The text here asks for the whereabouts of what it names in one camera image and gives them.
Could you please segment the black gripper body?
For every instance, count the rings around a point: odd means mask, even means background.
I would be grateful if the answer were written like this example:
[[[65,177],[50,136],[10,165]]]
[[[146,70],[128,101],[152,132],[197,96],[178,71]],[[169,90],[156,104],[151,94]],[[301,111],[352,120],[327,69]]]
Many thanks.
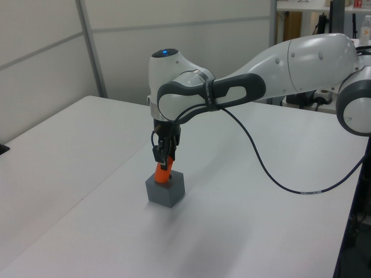
[[[170,139],[174,145],[180,143],[181,128],[178,122],[161,121],[154,119],[154,132],[158,136],[158,143]]]

